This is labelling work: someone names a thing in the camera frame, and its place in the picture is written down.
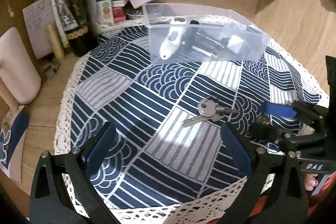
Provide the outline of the person's hand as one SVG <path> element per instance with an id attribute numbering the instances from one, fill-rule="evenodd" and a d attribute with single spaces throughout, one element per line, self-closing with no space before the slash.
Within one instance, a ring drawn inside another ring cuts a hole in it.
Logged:
<path id="1" fill-rule="evenodd" d="M 305 189 L 307 191 L 312 191 L 318 185 L 317 176 L 318 174 L 312 173 L 303 174 Z"/>

